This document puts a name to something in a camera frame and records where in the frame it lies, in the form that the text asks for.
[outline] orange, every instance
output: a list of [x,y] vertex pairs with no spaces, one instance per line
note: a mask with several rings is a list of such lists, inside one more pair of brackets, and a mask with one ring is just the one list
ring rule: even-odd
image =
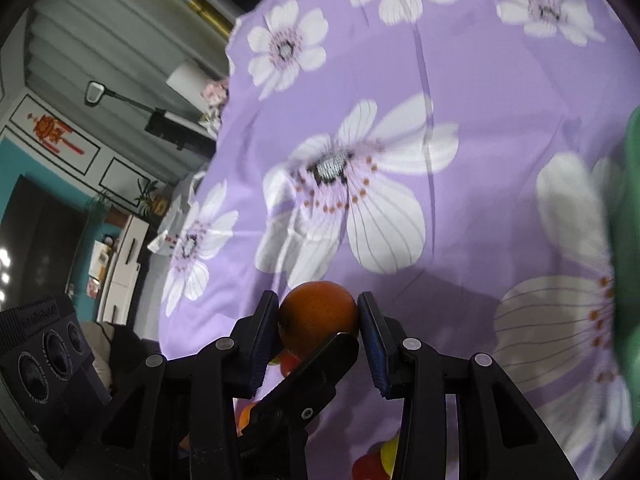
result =
[[280,305],[278,329],[284,347],[300,359],[338,332],[358,335],[358,307],[343,286],[307,282]]
[[236,430],[238,435],[242,435],[242,430],[249,425],[249,416],[251,413],[251,408],[254,407],[257,402],[252,402],[247,405],[242,412],[240,412],[240,417],[238,417],[238,424],[236,425]]

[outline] yellow fruit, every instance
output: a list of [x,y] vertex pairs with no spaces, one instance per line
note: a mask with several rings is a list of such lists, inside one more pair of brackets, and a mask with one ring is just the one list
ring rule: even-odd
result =
[[386,474],[390,477],[394,475],[394,465],[396,463],[396,455],[398,454],[399,435],[393,437],[389,442],[385,442],[380,449],[380,460]]
[[338,332],[358,335],[358,307],[343,286],[307,282],[280,305],[278,329],[284,347],[300,359]]

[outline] teal wall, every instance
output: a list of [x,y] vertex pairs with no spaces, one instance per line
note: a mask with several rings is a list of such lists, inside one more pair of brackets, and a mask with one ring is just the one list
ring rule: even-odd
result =
[[[84,209],[91,198],[31,158],[16,144],[8,139],[3,139],[0,140],[0,218],[4,215],[15,183],[21,175],[33,180],[42,189],[78,210]],[[97,310],[97,302],[86,294],[89,262],[94,240],[101,240],[105,234],[117,236],[119,233],[120,230],[117,227],[103,224],[88,230],[82,238],[78,249],[78,258],[71,275],[71,283],[76,289],[74,305],[80,321],[95,319]]]

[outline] small box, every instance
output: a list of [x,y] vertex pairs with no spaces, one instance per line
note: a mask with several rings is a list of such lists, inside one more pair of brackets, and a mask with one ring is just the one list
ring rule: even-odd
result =
[[102,242],[94,242],[94,250],[91,253],[91,262],[89,263],[89,276],[99,282],[104,281],[107,275],[110,254],[111,248],[108,245]]

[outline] red fruit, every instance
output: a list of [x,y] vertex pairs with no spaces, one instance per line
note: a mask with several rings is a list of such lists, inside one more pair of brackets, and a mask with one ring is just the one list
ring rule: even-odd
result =
[[390,480],[382,467],[380,453],[361,456],[351,468],[352,480]]
[[295,355],[286,350],[280,352],[278,359],[280,360],[280,373],[282,373],[283,377],[288,376],[293,370],[298,368],[302,362],[300,359],[295,357]]

